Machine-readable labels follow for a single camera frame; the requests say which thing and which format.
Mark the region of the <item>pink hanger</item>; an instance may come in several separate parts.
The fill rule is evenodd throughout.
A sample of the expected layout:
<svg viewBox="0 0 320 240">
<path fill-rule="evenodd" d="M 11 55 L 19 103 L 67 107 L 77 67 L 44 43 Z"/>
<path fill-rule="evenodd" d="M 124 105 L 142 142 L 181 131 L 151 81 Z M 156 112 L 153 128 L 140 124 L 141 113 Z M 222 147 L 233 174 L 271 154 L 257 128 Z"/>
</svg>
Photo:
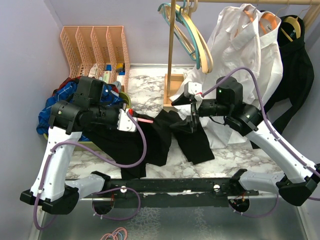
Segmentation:
<svg viewBox="0 0 320 240">
<path fill-rule="evenodd" d="M 145 118 L 139 118 L 139 117 L 137 117 L 136 120 L 137 120 L 138 122 L 148 123 L 148 124 L 152 124 L 152 123 L 154 122 L 153 120 L 145 119 Z"/>
</svg>

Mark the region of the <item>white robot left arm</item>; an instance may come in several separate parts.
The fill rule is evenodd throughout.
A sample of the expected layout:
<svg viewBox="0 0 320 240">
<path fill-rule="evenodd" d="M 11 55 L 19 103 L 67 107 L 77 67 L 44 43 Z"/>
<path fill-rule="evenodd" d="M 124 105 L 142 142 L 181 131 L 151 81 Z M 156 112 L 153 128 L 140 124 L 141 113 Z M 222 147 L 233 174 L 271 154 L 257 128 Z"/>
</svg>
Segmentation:
<svg viewBox="0 0 320 240">
<path fill-rule="evenodd" d="M 43 161 L 32 187 L 21 193 L 22 202 L 40 205 L 51 215 L 67 215 L 80 199 L 93 193 L 103 198 L 110 193 L 108 177 L 97 171 L 76 181 L 66 180 L 75 146 L 85 128 L 100 124 L 109 129 L 130 129 L 122 106 L 101 102 L 106 85 L 102 80 L 82 76 L 72 102 L 60 100 L 52 106 Z"/>
</svg>

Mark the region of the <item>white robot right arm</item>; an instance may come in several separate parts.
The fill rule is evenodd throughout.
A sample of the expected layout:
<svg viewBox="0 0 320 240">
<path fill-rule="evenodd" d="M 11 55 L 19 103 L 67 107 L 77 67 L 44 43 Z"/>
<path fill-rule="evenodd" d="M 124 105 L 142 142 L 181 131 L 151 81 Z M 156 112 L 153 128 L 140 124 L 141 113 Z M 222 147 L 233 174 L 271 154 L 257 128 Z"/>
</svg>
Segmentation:
<svg viewBox="0 0 320 240">
<path fill-rule="evenodd" d="M 199 118 L 223 117 L 225 125 L 260 147 L 283 171 L 282 174 L 267 174 L 240 169 L 229 180 L 230 191 L 236 196 L 251 190 L 269 192 L 280 195 L 293 206 L 301 206 L 320 182 L 320 166 L 310 160 L 306 163 L 297 160 L 300 153 L 281 139 L 270 122 L 263 118 L 262 111 L 243 102 L 243 86 L 234 77 L 220 77 L 217 81 L 221 84 L 215 99 L 202 97 L 200 83 L 184 85 L 183 93 L 171 105 L 188 105 L 190 114 L 172 127 L 193 133 Z"/>
</svg>

